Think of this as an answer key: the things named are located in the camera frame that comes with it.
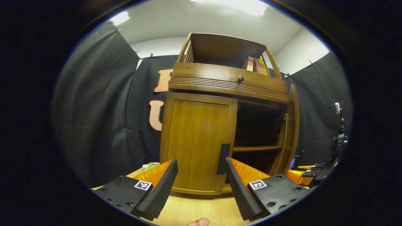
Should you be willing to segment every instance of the cabinet drawer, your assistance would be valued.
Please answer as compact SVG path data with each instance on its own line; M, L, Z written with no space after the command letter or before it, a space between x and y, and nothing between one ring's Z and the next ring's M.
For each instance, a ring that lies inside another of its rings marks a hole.
M270 76L227 66L176 63L169 89L198 90L288 102L284 81Z

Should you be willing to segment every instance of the wooden shelf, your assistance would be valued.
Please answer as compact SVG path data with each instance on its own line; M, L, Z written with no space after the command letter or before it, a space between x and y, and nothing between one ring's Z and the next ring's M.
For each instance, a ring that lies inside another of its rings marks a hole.
M255 152L281 149L279 146L233 147L233 152Z

